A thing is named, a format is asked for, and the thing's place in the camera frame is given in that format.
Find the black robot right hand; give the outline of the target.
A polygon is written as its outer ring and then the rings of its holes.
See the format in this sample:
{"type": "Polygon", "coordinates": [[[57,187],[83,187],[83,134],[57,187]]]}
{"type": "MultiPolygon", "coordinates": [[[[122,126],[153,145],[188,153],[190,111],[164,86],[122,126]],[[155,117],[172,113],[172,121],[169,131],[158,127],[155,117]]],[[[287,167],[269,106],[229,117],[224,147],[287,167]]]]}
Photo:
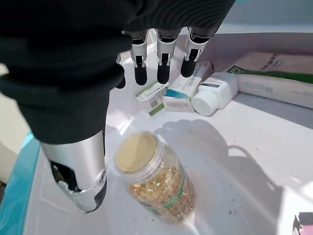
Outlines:
{"type": "Polygon", "coordinates": [[[189,38],[181,73],[196,61],[231,0],[3,0],[0,91],[14,99],[50,161],[61,190],[84,212],[106,194],[104,129],[110,91],[125,86],[120,54],[147,82],[147,33],[156,30],[157,80],[169,80],[176,39],[189,38]]]}

